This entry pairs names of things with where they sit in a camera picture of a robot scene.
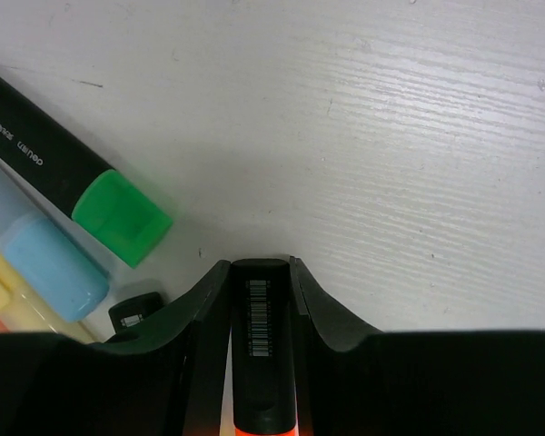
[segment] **blue cap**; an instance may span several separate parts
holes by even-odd
[[[107,278],[51,221],[32,220],[1,252],[64,320],[82,320],[105,298]]]

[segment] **green cap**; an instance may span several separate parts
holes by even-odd
[[[73,220],[134,268],[165,236],[172,219],[115,170],[86,189]]]

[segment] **blue highlighter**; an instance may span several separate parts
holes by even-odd
[[[0,168],[0,253],[64,320],[82,320],[109,284]]]

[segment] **white wooden surface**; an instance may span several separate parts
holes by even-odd
[[[385,330],[545,328],[545,0],[0,0],[0,74],[181,211],[115,288],[294,254]]]

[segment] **barcode label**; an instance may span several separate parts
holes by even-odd
[[[273,353],[271,335],[271,305],[267,297],[269,283],[265,280],[250,280],[248,341],[252,357],[270,357]]]

